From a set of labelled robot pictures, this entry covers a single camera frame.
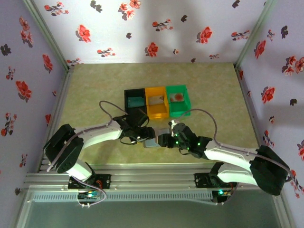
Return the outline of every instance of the yellow bin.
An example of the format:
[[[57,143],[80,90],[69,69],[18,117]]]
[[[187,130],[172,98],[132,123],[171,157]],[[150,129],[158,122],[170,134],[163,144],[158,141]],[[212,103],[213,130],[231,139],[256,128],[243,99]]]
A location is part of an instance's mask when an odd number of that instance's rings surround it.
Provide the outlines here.
[[[166,87],[150,87],[145,88],[146,103],[147,103],[147,114],[150,119],[169,118],[169,102],[167,97]],[[163,104],[149,104],[149,97],[152,96],[163,96]]]

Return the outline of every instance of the green bin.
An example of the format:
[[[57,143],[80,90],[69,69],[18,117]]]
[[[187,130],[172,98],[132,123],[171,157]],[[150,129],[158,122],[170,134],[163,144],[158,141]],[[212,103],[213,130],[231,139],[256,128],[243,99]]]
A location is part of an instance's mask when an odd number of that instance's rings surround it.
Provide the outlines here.
[[[191,101],[188,95],[188,90],[186,85],[170,85],[166,87],[167,97],[169,102],[169,115],[170,117],[179,117],[184,112],[191,109]],[[183,93],[184,101],[182,102],[171,102],[170,94]]]

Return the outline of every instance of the table surface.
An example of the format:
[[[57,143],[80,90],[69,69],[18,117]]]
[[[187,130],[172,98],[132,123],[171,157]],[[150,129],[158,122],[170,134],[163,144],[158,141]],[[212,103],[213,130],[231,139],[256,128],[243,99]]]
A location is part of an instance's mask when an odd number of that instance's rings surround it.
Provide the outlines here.
[[[234,146],[257,148],[246,104],[232,63],[139,63],[76,65],[60,125],[88,127],[103,124],[109,117],[99,108],[99,101],[110,101],[124,108],[124,90],[154,86],[187,86],[192,108],[210,112],[217,121],[217,140]],[[123,112],[109,104],[104,108],[112,116]],[[151,120],[149,126],[166,128],[170,119]],[[180,119],[197,136],[212,137],[213,121],[202,112]],[[144,148],[123,145],[118,140],[102,142],[81,151],[80,159],[89,164],[159,164],[206,163],[177,149]]]

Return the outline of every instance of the plastic container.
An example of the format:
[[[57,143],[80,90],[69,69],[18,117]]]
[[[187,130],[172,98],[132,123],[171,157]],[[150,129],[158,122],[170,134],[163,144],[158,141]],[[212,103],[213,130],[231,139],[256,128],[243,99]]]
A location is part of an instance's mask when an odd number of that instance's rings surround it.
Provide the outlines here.
[[[124,91],[124,110],[131,114],[136,109],[147,114],[145,89],[127,89]]]
[[[179,117],[184,112],[191,109],[191,101],[188,95],[188,90],[186,85],[171,85],[166,87],[168,102],[169,102],[169,115],[170,117]],[[171,102],[170,94],[183,93],[184,101],[182,102]]]
[[[146,103],[147,103],[147,114],[150,119],[160,119],[169,117],[169,103],[167,98],[166,87],[150,87],[145,88],[146,93]],[[149,97],[153,96],[163,96],[163,104],[149,104]]]

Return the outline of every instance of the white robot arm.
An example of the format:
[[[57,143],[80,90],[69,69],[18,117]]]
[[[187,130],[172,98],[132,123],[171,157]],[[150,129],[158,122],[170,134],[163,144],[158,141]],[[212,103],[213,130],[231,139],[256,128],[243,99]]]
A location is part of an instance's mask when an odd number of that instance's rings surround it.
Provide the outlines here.
[[[124,137],[129,137],[131,144],[156,138],[161,147],[187,150],[196,158],[218,161],[207,180],[214,187],[240,182],[257,185],[272,195],[280,194],[289,167],[269,147],[247,149],[221,144],[208,137],[196,136],[189,127],[177,121],[169,122],[170,134],[155,135],[155,129],[140,127],[144,121],[145,118],[138,113],[115,117],[110,124],[87,128],[73,129],[68,124],[61,126],[44,146],[44,153],[52,162],[49,169],[55,168],[58,173],[67,172],[89,183],[94,171],[78,159],[82,149]]]

